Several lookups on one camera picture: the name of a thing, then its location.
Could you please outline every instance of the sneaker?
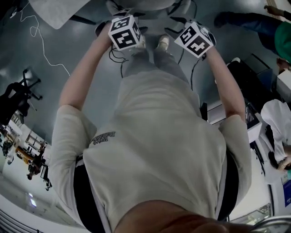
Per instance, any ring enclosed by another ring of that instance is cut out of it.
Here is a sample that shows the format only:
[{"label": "sneaker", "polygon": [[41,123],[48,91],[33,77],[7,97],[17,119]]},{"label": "sneaker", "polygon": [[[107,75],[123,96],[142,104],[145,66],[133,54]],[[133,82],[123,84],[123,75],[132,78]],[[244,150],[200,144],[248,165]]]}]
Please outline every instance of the sneaker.
[{"label": "sneaker", "polygon": [[235,57],[234,59],[232,59],[231,62],[234,62],[234,61],[237,61],[238,63],[240,63],[241,62],[241,59],[239,57]]},{"label": "sneaker", "polygon": [[139,49],[145,49],[146,48],[146,38],[145,38],[144,35],[141,36],[140,43],[139,43],[139,45],[136,46],[136,48],[139,48]]},{"label": "sneaker", "polygon": [[159,44],[157,46],[157,48],[160,48],[164,51],[167,51],[168,47],[169,47],[169,43],[170,43],[170,38],[168,35],[162,35],[159,39]]},{"label": "sneaker", "polygon": [[227,14],[227,12],[221,12],[221,13],[219,13],[215,17],[215,19],[214,19],[214,26],[216,28],[221,28],[222,26],[224,26],[225,24],[227,24],[226,14]]}]

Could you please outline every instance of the floor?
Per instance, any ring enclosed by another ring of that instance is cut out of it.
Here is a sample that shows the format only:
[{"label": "floor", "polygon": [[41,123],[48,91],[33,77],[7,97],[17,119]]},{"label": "floor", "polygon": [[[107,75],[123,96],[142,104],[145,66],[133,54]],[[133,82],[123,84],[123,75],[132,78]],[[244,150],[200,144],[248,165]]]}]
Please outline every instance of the floor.
[{"label": "floor", "polygon": [[[221,29],[213,26],[214,17],[220,11],[256,12],[266,14],[263,6],[265,0],[196,0],[196,19],[209,27],[217,40],[217,49],[225,62],[234,57],[246,59],[251,53],[256,54],[277,73],[276,56],[266,50],[256,33],[227,25]],[[189,13],[194,9],[192,3]],[[23,18],[35,14],[30,5],[23,11]],[[92,0],[77,15],[96,22],[109,16],[104,0]],[[95,27],[79,22],[68,21],[59,30],[51,28],[38,17],[40,30],[44,38],[45,54],[52,64],[63,63],[71,73],[91,42],[95,39]],[[50,66],[43,56],[42,42],[39,34],[30,35],[30,27],[36,25],[34,18],[20,22],[20,13],[12,19],[5,20],[0,28],[0,93],[15,81],[21,80],[22,71],[30,67],[41,79],[35,92],[43,96],[43,100],[32,100],[34,107],[29,110],[25,124],[46,141],[51,142],[58,100],[68,74],[62,66]],[[169,52],[179,60],[182,49],[171,43]],[[185,52],[180,63],[186,76],[190,79],[191,69],[196,58]],[[201,101],[211,103],[218,99],[218,93],[212,73],[206,61],[200,62],[193,75],[193,86],[196,87]],[[110,119],[116,102],[121,81],[120,65],[104,55],[95,73],[88,94],[84,113],[100,127]]]}]

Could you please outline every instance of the metal railing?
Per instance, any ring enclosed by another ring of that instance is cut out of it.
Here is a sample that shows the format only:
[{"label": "metal railing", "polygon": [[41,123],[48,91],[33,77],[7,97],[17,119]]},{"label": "metal railing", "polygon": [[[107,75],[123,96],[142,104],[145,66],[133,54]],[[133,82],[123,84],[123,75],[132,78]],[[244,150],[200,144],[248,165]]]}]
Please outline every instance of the metal railing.
[{"label": "metal railing", "polygon": [[17,221],[2,210],[0,210],[0,232],[1,229],[5,233],[43,233]]}]

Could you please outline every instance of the blue jeans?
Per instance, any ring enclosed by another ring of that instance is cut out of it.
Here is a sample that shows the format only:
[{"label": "blue jeans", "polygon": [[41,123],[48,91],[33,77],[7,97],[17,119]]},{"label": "blue jeans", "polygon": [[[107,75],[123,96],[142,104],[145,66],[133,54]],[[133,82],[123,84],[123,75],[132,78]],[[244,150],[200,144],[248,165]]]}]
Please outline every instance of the blue jeans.
[{"label": "blue jeans", "polygon": [[170,53],[156,48],[154,50],[155,64],[150,63],[149,58],[149,52],[145,48],[135,48],[135,54],[129,61],[124,77],[136,75],[142,71],[162,70],[189,84],[183,70]]},{"label": "blue jeans", "polygon": [[262,45],[278,55],[275,47],[275,33],[282,21],[256,13],[241,14],[226,12],[227,23],[243,27],[258,33]]}]

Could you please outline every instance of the black office chair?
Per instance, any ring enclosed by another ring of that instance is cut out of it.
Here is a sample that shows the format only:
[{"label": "black office chair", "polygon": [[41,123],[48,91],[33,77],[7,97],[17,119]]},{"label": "black office chair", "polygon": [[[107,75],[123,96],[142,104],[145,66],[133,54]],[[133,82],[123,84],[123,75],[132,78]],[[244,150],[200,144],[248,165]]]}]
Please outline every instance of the black office chair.
[{"label": "black office chair", "polygon": [[0,124],[8,125],[10,119],[13,114],[18,110],[20,112],[20,121],[23,123],[23,118],[27,116],[28,109],[30,107],[28,100],[31,97],[34,97],[37,100],[41,100],[42,96],[37,97],[30,89],[41,82],[38,79],[36,82],[27,85],[27,81],[25,78],[25,74],[27,73],[27,69],[23,71],[23,80],[21,82],[15,82],[8,85],[6,91],[3,95],[0,96],[0,103],[2,103],[2,111],[0,114]]}]

